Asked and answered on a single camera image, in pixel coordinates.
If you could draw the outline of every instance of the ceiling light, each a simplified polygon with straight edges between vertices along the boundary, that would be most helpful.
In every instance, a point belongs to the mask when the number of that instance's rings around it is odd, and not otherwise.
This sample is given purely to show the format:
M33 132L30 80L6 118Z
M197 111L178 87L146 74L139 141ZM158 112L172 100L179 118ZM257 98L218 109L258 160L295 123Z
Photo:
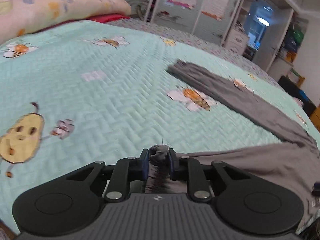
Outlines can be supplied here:
M259 20L259 22L261 22L265 26L269 26L270 25L265 19L262 19L262 18L258 17L258 20Z

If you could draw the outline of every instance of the silver rivet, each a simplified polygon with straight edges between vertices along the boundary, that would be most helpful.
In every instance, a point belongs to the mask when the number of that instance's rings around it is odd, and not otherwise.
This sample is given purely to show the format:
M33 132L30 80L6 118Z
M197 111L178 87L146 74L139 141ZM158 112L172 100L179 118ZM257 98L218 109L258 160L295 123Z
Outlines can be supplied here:
M109 199L119 199L122 197L122 194L118 191L111 191L107 193L106 197Z
M210 197L210 193L208 191L199 190L195 192L194 196L199 199L206 199Z

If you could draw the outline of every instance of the door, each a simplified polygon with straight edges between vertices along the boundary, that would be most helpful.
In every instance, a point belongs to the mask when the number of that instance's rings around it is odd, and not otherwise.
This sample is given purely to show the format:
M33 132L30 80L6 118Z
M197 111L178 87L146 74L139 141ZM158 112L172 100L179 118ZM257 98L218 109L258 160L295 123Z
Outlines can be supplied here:
M265 72L270 69L281 47L289 28L293 9L274 11L270 26L267 28L261 41L260 48L254 55L252 62L257 64Z

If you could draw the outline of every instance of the red cloth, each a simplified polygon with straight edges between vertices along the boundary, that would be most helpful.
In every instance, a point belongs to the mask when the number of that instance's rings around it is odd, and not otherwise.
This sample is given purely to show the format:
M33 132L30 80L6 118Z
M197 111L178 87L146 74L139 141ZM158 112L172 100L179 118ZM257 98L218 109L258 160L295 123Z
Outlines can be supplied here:
M114 13L114 14L91 16L91 17L89 17L89 18L87 18L85 20L90 20L90 21L99 22L99 23L106 23L106 22L116 21L116 20L120 20L120 19L129 19L129 18L130 17L123 16L123 15L118 14L118 13ZM78 21L78 20L68 20L68 21L65 21L65 22L62 22L62 23L58 23L56 25L53 25L53 26L44 28L42 30L39 30L39 31L37 31L35 33L46 31L46 30L52 29L54 27L60 26L62 24L71 23L71 22L75 22L75 21Z

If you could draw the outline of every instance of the ribbed gray panel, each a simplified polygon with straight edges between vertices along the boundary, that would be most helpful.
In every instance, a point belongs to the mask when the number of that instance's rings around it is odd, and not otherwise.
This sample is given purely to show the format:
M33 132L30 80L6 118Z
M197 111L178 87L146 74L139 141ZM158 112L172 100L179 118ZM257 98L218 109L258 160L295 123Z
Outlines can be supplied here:
M60 237L20 235L17 240L299 240L294 234L274 238L246 236L221 222L209 205L186 194L132 194L108 204L87 228Z

